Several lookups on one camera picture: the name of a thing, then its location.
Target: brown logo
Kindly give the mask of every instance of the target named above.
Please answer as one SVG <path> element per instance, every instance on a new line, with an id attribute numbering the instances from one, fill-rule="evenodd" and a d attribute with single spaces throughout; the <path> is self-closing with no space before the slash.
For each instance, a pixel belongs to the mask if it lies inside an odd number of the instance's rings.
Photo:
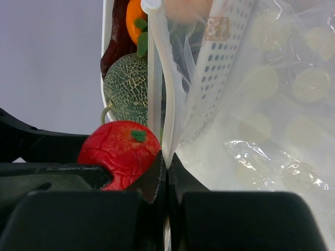
<path id="1" fill-rule="evenodd" d="M 209 17 L 204 40 L 223 42 L 229 38 L 230 20 L 228 17 Z"/>

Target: plastic bag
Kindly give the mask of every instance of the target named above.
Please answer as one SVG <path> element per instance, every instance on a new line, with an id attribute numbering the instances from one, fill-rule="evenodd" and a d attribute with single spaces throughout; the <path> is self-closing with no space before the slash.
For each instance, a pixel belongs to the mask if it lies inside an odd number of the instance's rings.
<path id="1" fill-rule="evenodd" d="M 211 190 L 298 193 L 335 249 L 333 4 L 295 13 L 277 0 L 190 1 L 187 10 L 180 0 L 181 17 L 175 2 L 149 11 L 166 82 L 167 165 L 176 151 Z"/>

